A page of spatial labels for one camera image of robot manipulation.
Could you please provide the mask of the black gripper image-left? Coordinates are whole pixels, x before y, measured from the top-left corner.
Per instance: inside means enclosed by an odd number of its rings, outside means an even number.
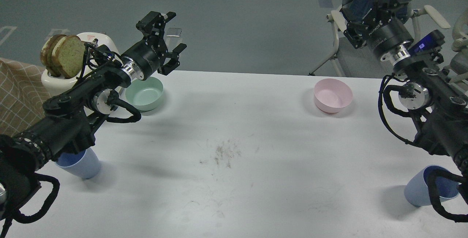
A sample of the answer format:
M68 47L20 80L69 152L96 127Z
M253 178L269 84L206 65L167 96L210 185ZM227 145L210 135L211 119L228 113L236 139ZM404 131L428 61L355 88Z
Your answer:
M142 40L122 54L124 69L132 79L147 80L155 72L168 75L180 66L180 53L187 45L178 44L171 52L164 40L166 23L177 16L176 12L150 11L135 27L142 33Z

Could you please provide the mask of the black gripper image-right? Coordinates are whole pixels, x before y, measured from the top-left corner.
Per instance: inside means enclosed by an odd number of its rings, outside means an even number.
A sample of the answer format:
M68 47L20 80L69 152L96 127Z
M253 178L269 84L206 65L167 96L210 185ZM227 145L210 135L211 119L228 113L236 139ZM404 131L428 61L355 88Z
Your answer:
M407 12L410 1L342 0L344 35L353 48L368 46L377 59L400 45L407 48L414 39L397 13Z

